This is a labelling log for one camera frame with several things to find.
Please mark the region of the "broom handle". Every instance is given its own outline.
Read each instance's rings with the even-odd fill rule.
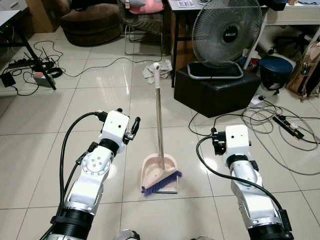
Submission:
[[[164,137],[162,132],[162,114],[161,114],[161,94],[160,94],[160,66],[159,63],[153,64],[153,76],[155,85],[155,102],[156,102],[156,126],[158,131],[158,154],[161,157],[160,166],[165,169],[165,154],[164,154]]]

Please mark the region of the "electric fan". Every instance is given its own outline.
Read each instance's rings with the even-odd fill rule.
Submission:
[[[243,77],[237,64],[257,40],[262,26],[257,0],[210,0],[196,17],[192,46],[198,61],[187,65],[192,79]]]

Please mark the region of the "white cabinet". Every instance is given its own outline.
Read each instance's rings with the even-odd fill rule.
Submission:
[[[5,10],[24,10],[27,8],[25,0],[0,0],[0,5]]]

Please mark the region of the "brown sofa chair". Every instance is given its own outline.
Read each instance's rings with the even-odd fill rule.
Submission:
[[[60,24],[68,41],[78,46],[107,43],[122,32],[117,0],[103,0],[83,11],[71,9],[69,0],[55,0]]]

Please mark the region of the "tiled floor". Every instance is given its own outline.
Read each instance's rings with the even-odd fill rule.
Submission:
[[[59,28],[55,33],[35,34],[30,43],[45,40],[53,40],[55,48],[63,51],[60,66],[73,76],[84,68],[106,66],[124,56],[123,38],[102,46],[78,47],[68,43]],[[37,43],[36,47],[44,47],[53,54],[52,43]],[[151,49],[140,44],[129,48]],[[14,58],[20,58],[23,51],[17,50]],[[130,59],[138,62],[159,58]],[[131,119],[140,116],[141,128],[135,140],[113,162],[89,240],[111,240],[125,228],[139,232],[141,240],[190,240],[199,235],[216,240],[249,239],[230,181],[207,172],[197,159],[195,147],[200,137],[187,128],[195,112],[173,99],[170,79],[161,81],[164,149],[175,157],[183,172],[179,194],[155,194],[148,198],[140,194],[143,159],[157,150],[154,86],[148,85],[141,74],[150,63],[121,59],[110,67],[95,68],[78,77],[63,75],[56,79],[56,91],[40,87],[31,96],[16,96],[13,89],[0,88],[1,240],[39,239],[58,205],[58,162],[65,132],[83,113],[117,108],[123,108]],[[20,77],[15,80],[22,93],[34,89]],[[320,116],[318,98],[301,103],[282,90],[271,101],[301,116]],[[192,127],[208,133],[213,120],[198,116]],[[223,131],[226,125],[240,123],[239,117],[228,116],[217,121],[217,128]],[[319,120],[308,123],[319,136]],[[101,126],[94,117],[77,125],[66,148],[65,177],[76,158],[97,138]],[[252,131],[249,135],[250,151],[259,164],[264,186],[287,208],[295,239],[320,240],[320,176],[302,176],[284,169],[268,155]],[[269,135],[258,136],[290,168],[320,171],[320,150],[302,152],[289,147],[277,127]],[[285,136],[306,147],[286,133]],[[211,143],[204,143],[201,150],[212,168],[228,174],[222,158],[214,155]]]

